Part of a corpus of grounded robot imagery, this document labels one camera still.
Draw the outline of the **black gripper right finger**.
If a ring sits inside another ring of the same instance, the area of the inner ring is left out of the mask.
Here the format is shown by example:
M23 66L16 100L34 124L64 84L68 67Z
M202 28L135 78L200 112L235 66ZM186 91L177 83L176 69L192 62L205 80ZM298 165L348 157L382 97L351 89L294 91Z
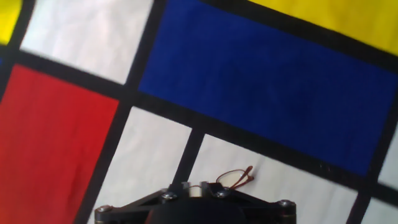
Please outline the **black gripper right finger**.
M237 206L248 223L295 224L295 202L266 202L251 195L223 187L220 183L201 183L201 196Z

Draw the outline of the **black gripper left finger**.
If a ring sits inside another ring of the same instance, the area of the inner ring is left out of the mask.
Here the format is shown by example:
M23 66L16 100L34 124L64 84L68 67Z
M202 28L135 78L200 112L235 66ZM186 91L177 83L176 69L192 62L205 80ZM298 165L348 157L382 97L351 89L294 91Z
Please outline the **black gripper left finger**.
M190 184L170 184L166 189L160 189L135 202L122 207L102 205L95 209L95 224L144 224L150 212L160 205L181 198L189 198Z

